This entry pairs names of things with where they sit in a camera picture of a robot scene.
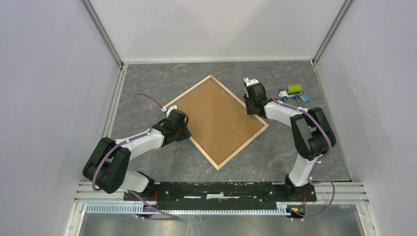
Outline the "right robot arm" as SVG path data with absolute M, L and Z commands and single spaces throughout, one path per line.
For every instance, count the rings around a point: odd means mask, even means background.
M 275 120 L 291 128 L 298 156 L 284 186 L 288 196 L 301 195 L 311 184 L 321 159 L 336 143 L 326 115 L 319 107 L 305 109 L 268 98 L 264 86 L 257 80 L 245 79 L 244 85 L 247 114 Z

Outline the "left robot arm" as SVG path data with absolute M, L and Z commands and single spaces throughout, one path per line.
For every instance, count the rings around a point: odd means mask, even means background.
M 129 162 L 148 151 L 190 138 L 188 121 L 186 113 L 172 106 L 166 118 L 149 131 L 125 139 L 100 139 L 83 168 L 83 176 L 92 182 L 95 191 L 103 190 L 108 194 L 117 190 L 144 192 L 153 180 L 142 172 L 129 171 Z

